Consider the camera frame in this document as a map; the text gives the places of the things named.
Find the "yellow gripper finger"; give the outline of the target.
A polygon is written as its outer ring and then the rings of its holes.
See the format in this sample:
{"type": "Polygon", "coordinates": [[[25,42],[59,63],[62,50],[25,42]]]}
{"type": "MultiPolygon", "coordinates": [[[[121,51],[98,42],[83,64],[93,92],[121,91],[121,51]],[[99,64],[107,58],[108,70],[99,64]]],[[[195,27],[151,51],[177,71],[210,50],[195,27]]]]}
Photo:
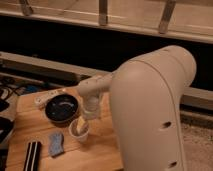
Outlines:
{"type": "Polygon", "coordinates": [[[84,118],[79,117],[77,121],[77,127],[76,127],[77,132],[81,134],[86,128],[86,126],[87,126],[87,122],[84,120],[84,118]]]}

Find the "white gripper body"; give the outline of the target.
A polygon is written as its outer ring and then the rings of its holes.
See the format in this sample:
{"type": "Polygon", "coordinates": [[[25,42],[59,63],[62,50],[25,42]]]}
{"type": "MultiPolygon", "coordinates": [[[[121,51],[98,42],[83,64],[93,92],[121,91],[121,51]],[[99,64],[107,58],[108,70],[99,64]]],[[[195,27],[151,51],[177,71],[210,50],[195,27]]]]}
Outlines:
{"type": "Polygon", "coordinates": [[[93,120],[100,117],[100,100],[91,96],[83,99],[82,115],[85,120],[93,120]]]}

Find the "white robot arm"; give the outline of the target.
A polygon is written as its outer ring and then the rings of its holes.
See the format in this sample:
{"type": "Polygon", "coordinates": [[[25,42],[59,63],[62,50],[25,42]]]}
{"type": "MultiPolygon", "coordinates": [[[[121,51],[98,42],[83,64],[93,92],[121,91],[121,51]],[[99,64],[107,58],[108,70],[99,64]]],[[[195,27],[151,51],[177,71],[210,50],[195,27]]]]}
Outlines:
{"type": "Polygon", "coordinates": [[[78,84],[87,119],[99,115],[99,95],[109,93],[124,171],[187,171],[180,100],[195,74],[189,51],[166,46],[78,84]]]}

